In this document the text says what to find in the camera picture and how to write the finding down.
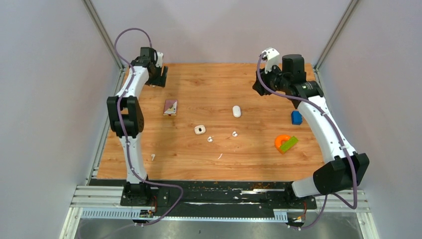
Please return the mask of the white gold earbud case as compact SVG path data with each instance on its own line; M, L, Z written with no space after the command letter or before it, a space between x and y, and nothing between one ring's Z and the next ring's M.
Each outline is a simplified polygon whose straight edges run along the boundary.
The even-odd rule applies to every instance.
M194 133L196 135L201 135L206 133L206 127L204 125L197 125L194 127Z

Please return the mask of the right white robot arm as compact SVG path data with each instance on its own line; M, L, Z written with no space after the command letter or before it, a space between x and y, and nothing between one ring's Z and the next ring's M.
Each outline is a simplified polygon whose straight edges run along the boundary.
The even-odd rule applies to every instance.
M356 189L369 166L369 158L348 142L331 116L324 93L316 81L308 81L300 54L280 56L273 48L260 54L256 81L259 95L275 94L289 99L310 126L325 164L312 176L291 183L284 194L287 206L296 208L304 197Z

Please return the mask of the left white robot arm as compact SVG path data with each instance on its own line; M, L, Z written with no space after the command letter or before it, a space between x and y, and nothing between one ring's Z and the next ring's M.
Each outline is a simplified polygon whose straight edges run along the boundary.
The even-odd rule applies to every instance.
M163 65L163 56L152 47L141 47L140 55L129 65L122 89L106 101L110 128L122 144L126 162L127 177L120 202L123 206L146 206L152 201L141 152L145 121L138 97L145 85L166 86L168 67Z

